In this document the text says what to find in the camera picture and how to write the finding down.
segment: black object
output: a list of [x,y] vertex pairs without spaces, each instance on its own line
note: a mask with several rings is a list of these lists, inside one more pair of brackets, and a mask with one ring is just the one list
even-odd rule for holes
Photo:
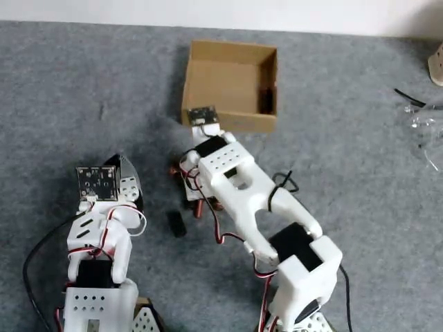
[[33,259],[33,257],[35,256],[35,254],[37,254],[37,252],[39,251],[39,249],[54,235],[56,234],[59,230],[61,230],[64,226],[71,224],[72,222],[74,222],[76,219],[80,218],[81,216],[84,216],[85,212],[82,212],[80,214],[77,214],[76,216],[73,216],[67,220],[65,220],[63,223],[59,224],[57,227],[53,228],[48,234],[46,234],[44,236],[43,239],[40,240],[39,243],[37,243],[35,245],[35,247],[30,251],[29,255],[27,256],[24,264],[23,264],[23,269],[22,269],[22,276],[23,276],[23,283],[25,284],[25,288],[26,288],[26,292],[28,293],[28,297],[30,300],[30,303],[33,305],[34,311],[37,314],[37,316],[39,317],[39,319],[42,321],[43,325],[45,326],[46,330],[48,332],[52,332],[51,327],[49,326],[48,321],[46,320],[46,318],[43,316],[42,310],[40,309],[35,296],[34,296],[34,292],[33,289],[30,285],[29,282],[29,276],[28,276],[28,267],[29,267],[29,263],[31,262],[31,260]]
[[[286,174],[283,182],[281,182],[278,185],[275,185],[274,189],[272,189],[272,192],[269,194],[269,197],[268,197],[268,211],[272,212],[272,207],[271,207],[272,198],[274,197],[278,188],[284,187],[288,181],[293,185],[293,189],[289,190],[289,192],[294,193],[300,189],[298,187],[297,183],[295,183],[294,180],[291,179],[291,174],[292,174],[292,171],[289,171],[288,174]],[[277,176],[283,176],[283,175],[284,175],[283,173],[275,173],[274,176],[272,177],[272,179],[273,179],[273,181],[275,181]]]
[[211,153],[220,150],[222,147],[228,145],[224,138],[220,136],[213,136],[208,140],[205,140],[203,143],[198,144],[194,150],[202,157],[209,156]]
[[269,243],[278,253],[280,263],[295,255],[309,272],[322,264],[321,259],[309,246],[312,241],[312,237],[297,223],[283,228],[269,239]]
[[340,264],[340,271],[343,273],[346,283],[346,318],[347,318],[347,328],[349,332],[352,332],[352,321],[351,321],[351,285],[349,281],[349,276],[343,265]]
[[261,114],[271,114],[273,111],[274,92],[272,89],[262,89],[259,92],[259,108]]
[[97,196],[98,201],[117,201],[117,178],[114,166],[77,167],[80,198]]
[[218,123],[219,118],[214,106],[199,107],[196,109],[188,109],[188,118],[191,126],[211,125]]
[[169,226],[175,237],[184,237],[186,235],[186,225],[183,222],[180,211],[171,210],[166,212]]
[[404,92],[400,91],[399,89],[394,89],[394,91],[396,93],[398,93],[401,97],[406,98],[407,100],[409,100],[410,103],[412,105],[414,105],[414,106],[417,106],[417,107],[425,107],[426,106],[425,102],[422,102],[422,101],[420,101],[418,99],[412,98],[410,95],[406,95]]
[[83,260],[78,266],[75,287],[82,288],[118,288],[119,284],[112,281],[111,260]]
[[311,303],[309,303],[306,308],[303,309],[303,311],[300,313],[300,315],[298,315],[297,319],[296,319],[296,324],[300,323],[301,321],[303,321],[306,317],[309,317],[310,315],[312,315],[313,313],[315,313],[318,309],[320,308],[320,306],[318,305],[317,300],[315,299],[314,301],[312,301]]

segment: black cable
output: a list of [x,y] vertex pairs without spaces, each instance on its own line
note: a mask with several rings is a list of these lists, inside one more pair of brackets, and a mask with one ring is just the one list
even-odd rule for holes
[[346,316],[347,316],[347,327],[349,329],[349,332],[352,332],[352,322],[351,322],[351,285],[349,282],[349,276],[347,275],[347,272],[343,265],[340,264],[340,271],[343,273],[343,276],[345,277],[345,283],[346,283]]
[[37,301],[35,300],[35,296],[34,296],[34,292],[32,290],[32,287],[30,286],[30,282],[29,282],[29,276],[28,276],[28,266],[30,261],[32,260],[32,258],[35,256],[35,254],[37,253],[37,251],[55,234],[57,233],[61,228],[63,228],[65,225],[68,225],[72,222],[74,222],[77,218],[80,218],[81,216],[83,216],[86,212],[82,212],[80,214],[77,214],[69,219],[67,219],[66,221],[64,221],[63,223],[59,224],[57,227],[53,228],[48,234],[45,235],[45,237],[43,239],[40,240],[39,243],[37,243],[37,245],[35,245],[35,247],[30,251],[29,255],[27,256],[24,264],[23,264],[23,270],[22,270],[22,274],[23,274],[23,283],[25,284],[25,288],[26,288],[26,292],[28,293],[28,297],[30,300],[30,303],[33,305],[34,311],[37,314],[37,316],[39,317],[39,319],[42,321],[43,325],[45,326],[46,330],[48,332],[53,332],[52,328],[49,326],[48,320],[44,317],[43,312],[41,310],[41,308],[39,307]]
[[411,101],[411,104],[418,107],[425,107],[426,103],[422,102],[418,99],[412,98],[410,95],[406,95],[404,92],[400,91],[399,89],[394,89],[395,92],[397,92],[401,97],[406,98],[407,100]]
[[204,136],[206,136],[207,138],[211,138],[214,137],[214,135],[209,135],[205,132],[205,129],[203,128],[203,124],[199,125],[201,132],[203,133]]
[[275,181],[277,176],[285,175],[283,182],[281,182],[278,185],[275,185],[274,189],[272,189],[272,192],[269,194],[269,197],[268,197],[268,211],[272,212],[272,208],[271,208],[272,198],[274,197],[274,195],[277,192],[278,188],[284,187],[284,185],[286,185],[286,182],[289,181],[294,186],[294,189],[289,190],[289,192],[297,192],[299,190],[297,184],[291,179],[291,174],[292,174],[292,171],[289,171],[288,174],[286,174],[286,175],[283,174],[283,173],[275,173],[274,176],[272,177],[272,179]]

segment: wire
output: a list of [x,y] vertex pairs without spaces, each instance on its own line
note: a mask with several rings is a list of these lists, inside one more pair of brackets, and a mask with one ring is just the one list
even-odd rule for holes
[[266,282],[264,283],[264,291],[263,291],[263,298],[262,298],[262,306],[260,308],[260,320],[258,321],[258,332],[264,332],[264,321],[266,319],[266,312],[267,312],[267,296],[268,296],[268,290],[269,285],[271,284],[272,276],[268,277],[266,279]]
[[[272,189],[272,192],[270,193],[270,195],[268,197],[268,211],[272,212],[272,208],[271,208],[272,198],[274,197],[274,195],[277,192],[277,190],[279,190],[281,187],[284,187],[284,185],[286,185],[286,182],[289,181],[294,186],[294,189],[289,190],[289,192],[297,192],[298,191],[299,188],[298,188],[297,184],[291,179],[291,174],[292,174],[292,171],[289,171],[288,174],[286,174],[283,182],[281,182],[278,185],[275,185],[274,189]],[[273,176],[273,178],[276,178],[277,175],[281,175],[281,173],[275,174]]]
[[252,256],[254,258],[253,269],[254,269],[254,273],[257,277],[259,277],[260,279],[266,279],[266,278],[272,277],[277,274],[278,270],[274,270],[271,272],[260,272],[259,270],[257,270],[257,257],[255,256],[254,253],[252,254]]
[[340,271],[343,273],[346,283],[346,317],[347,317],[347,328],[349,332],[352,332],[352,321],[351,321],[351,285],[349,281],[349,276],[343,265],[340,264]]
[[59,224],[58,226],[56,226],[55,228],[53,228],[48,234],[46,234],[44,236],[43,239],[40,240],[39,243],[37,243],[35,245],[35,247],[30,251],[29,255],[27,256],[24,264],[23,264],[23,269],[22,269],[22,277],[23,277],[23,283],[25,285],[25,289],[26,289],[26,293],[28,294],[30,303],[33,305],[34,311],[37,314],[37,316],[39,317],[39,319],[42,321],[45,329],[48,332],[52,332],[51,327],[49,326],[48,321],[46,320],[46,318],[44,317],[41,308],[39,307],[35,296],[34,296],[34,292],[33,289],[30,285],[29,282],[29,276],[28,276],[28,267],[29,267],[29,263],[32,261],[33,257],[35,256],[35,254],[39,251],[39,249],[54,235],[56,234],[59,230],[61,230],[64,226],[74,222],[76,219],[80,218],[81,216],[83,216],[85,212],[79,213],[76,216],[73,216],[65,221],[63,221],[61,224]]
[[143,226],[142,226],[141,230],[138,233],[130,234],[132,237],[139,237],[140,235],[142,235],[144,233],[144,231],[146,229],[147,219],[146,219],[146,216],[142,212],[138,211],[132,205],[128,205],[128,204],[117,205],[116,207],[111,208],[110,211],[108,212],[107,222],[106,222],[106,227],[105,227],[105,233],[103,234],[103,239],[102,239],[102,248],[105,245],[105,239],[106,239],[106,236],[107,236],[107,229],[108,229],[107,228],[107,224],[108,224],[109,220],[112,219],[112,214],[114,214],[114,212],[117,209],[119,209],[119,208],[126,208],[126,209],[129,209],[129,210],[132,210],[132,211],[136,212],[140,216],[141,220],[143,221]]
[[214,137],[214,135],[209,135],[205,132],[205,129],[203,128],[203,123],[201,125],[199,125],[201,132],[203,133],[204,136],[211,138]]
[[397,92],[401,97],[406,98],[407,100],[411,101],[411,104],[418,107],[425,107],[426,103],[422,102],[420,100],[417,100],[415,98],[412,98],[410,95],[406,95],[404,92],[400,91],[399,89],[394,89],[395,92]]
[[62,323],[60,322],[60,310],[63,308],[57,307],[54,311],[54,320],[55,324],[57,325],[57,332],[63,332]]
[[215,224],[215,229],[214,229],[214,233],[215,233],[215,241],[216,241],[218,244],[223,244],[223,243],[224,243],[224,239],[225,239],[225,237],[234,237],[234,238],[236,238],[237,240],[240,240],[241,242],[244,242],[244,240],[243,240],[240,236],[236,235],[235,233],[232,233],[232,232],[226,232],[226,233],[220,234],[220,222],[219,222],[219,219],[218,219],[218,217],[217,217],[217,213],[215,213],[215,210],[214,210],[213,206],[211,205],[210,201],[208,200],[208,197],[206,197],[206,195],[205,195],[205,194],[203,193],[203,191],[201,190],[201,188],[200,188],[200,186],[199,186],[199,184],[198,184],[198,182],[197,182],[197,176],[198,176],[198,175],[199,175],[199,173],[197,173],[197,174],[194,176],[194,184],[195,184],[195,186],[197,187],[197,190],[200,192],[201,196],[203,197],[204,201],[205,201],[206,204],[208,205],[209,210],[211,211],[211,213],[212,213],[212,215],[213,215],[213,217],[214,217],[214,224]]
[[277,321],[278,321],[278,316],[276,316],[272,321],[271,327],[269,328],[269,332],[274,332],[275,326],[277,325]]

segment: black electronic component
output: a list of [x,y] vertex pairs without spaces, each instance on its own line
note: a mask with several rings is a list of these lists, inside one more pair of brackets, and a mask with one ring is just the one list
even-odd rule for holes
[[301,321],[303,321],[306,317],[309,317],[310,315],[312,315],[313,313],[315,313],[318,309],[320,308],[320,306],[318,305],[317,300],[315,299],[314,301],[312,301],[311,303],[309,303],[306,308],[303,309],[303,311],[300,313],[300,315],[298,315],[297,319],[296,319],[296,324],[300,323]]
[[219,118],[214,106],[199,107],[196,109],[188,109],[188,118],[191,126],[211,125],[218,123]]
[[115,166],[77,167],[80,198],[96,197],[98,201],[117,201]]
[[78,266],[78,276],[75,287],[83,288],[118,288],[112,281],[111,260],[83,260]]
[[226,143],[224,138],[220,136],[213,136],[208,140],[205,140],[203,143],[198,144],[195,147],[195,151],[197,151],[197,153],[204,158],[222,147],[225,147],[226,145],[228,145],[228,143]]
[[186,225],[183,222],[180,211],[171,210],[166,212],[168,223],[175,237],[184,237],[186,235]]
[[295,255],[309,272],[322,264],[321,259],[309,246],[312,241],[312,237],[297,223],[283,228],[269,239],[269,243],[278,253],[280,262]]

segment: white wall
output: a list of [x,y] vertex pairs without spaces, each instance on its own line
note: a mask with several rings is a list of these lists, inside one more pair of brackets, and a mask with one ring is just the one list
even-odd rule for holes
[[0,0],[0,19],[443,39],[443,0]]

